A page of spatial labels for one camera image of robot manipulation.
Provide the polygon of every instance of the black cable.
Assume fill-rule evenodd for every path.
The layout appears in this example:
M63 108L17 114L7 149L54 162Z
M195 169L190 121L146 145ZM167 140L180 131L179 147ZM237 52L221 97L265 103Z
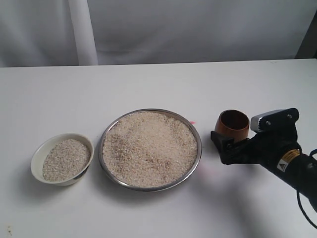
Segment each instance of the black cable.
M297 143L297 146L299 147L299 153L300 155L303 154L303 151L302 151L302 148L301 146ZM316 150L313 150L309 156L312 157L314 154L317 153L317 149ZM302 206L302 202L301 202L301 198L300 198L300 195L299 195L299 190L296 190L296 198L297 198L297 203L298 203L298 206L299 206L299 209L301 210L301 212L303 213L304 217L306 218L306 220L309 222L309 224L311 224L315 229L317 229L317 226L311 221L311 219L308 217L307 213L305 212L303 206Z

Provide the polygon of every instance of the white bowl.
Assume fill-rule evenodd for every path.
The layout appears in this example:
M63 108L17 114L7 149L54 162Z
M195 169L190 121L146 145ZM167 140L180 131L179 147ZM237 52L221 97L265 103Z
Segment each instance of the white bowl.
M45 180L43 177L44 160L46 159L47 155L53 149L54 146L56 146L57 144L61 143L64 140L68 140L68 139L78 140L88 147L88 149L90 150L90 158L89 158L87 165L78 174L76 174L75 176L68 178L66 180L54 181L54 182ZM76 134L76 133L66 133L66 134L57 135L57 136L45 141L36 150L36 152L33 155L32 161L31 161L31 172L32 172L33 176L38 181L48 183L48 184L53 184L56 186L68 186L68 185L71 185L73 183L78 182L82 178L82 176L86 173L88 166L90 165L90 163L93 159L93 156L94 156L94 146L93 146L92 142L87 137L80 135L80 134Z

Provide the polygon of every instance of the uncooked rice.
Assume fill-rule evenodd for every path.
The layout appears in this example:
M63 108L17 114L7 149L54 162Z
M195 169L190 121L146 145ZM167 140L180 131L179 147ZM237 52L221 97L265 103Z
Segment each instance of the uncooked rice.
M43 177L47 181L69 179L83 170L89 159L90 151L86 145L74 139L64 140L47 155Z
M106 133L103 156L120 181L137 187L170 184L192 167L197 142L180 120L153 112L122 118Z

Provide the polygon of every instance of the robotic arm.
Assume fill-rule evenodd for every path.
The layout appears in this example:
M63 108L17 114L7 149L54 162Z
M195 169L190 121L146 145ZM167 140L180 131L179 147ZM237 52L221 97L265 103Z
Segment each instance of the robotic arm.
M297 191L297 199L306 219L299 199L299 193L307 197L317 212L317 161L302 153L297 143L295 122L299 118L296 108L276 110L251 119L251 130L257 134L249 139L233 142L233 138L211 132L221 162L231 164L260 164Z

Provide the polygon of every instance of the yellow label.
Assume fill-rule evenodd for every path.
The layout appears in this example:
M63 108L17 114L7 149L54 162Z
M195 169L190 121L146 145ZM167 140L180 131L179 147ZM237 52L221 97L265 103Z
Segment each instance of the yellow label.
M290 150L285 155L283 155L281 159L289 164L294 158L296 158L299 155L299 150Z

